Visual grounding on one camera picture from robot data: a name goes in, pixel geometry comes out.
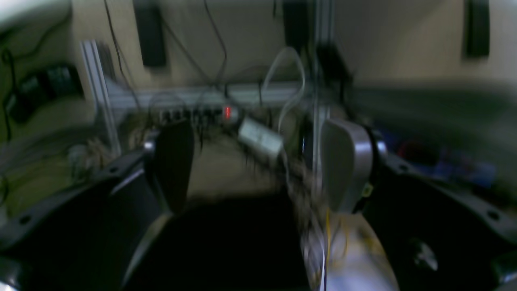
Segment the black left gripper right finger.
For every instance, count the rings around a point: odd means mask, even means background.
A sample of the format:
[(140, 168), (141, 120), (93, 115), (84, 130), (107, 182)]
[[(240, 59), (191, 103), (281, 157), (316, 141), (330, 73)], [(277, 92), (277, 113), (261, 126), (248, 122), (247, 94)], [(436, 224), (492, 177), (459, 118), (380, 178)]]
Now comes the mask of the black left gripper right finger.
[(401, 291), (515, 291), (515, 218), (425, 177), (360, 124), (329, 118), (319, 144), (329, 208), (364, 217)]

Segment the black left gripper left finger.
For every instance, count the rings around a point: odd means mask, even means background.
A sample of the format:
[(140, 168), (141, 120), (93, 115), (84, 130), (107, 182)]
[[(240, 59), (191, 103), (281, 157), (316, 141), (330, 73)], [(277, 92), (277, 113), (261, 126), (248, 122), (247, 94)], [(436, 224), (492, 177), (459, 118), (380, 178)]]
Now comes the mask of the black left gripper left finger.
[(1, 228), (2, 291), (118, 291), (145, 234), (182, 211), (195, 148), (189, 121), (156, 131), (79, 186)]

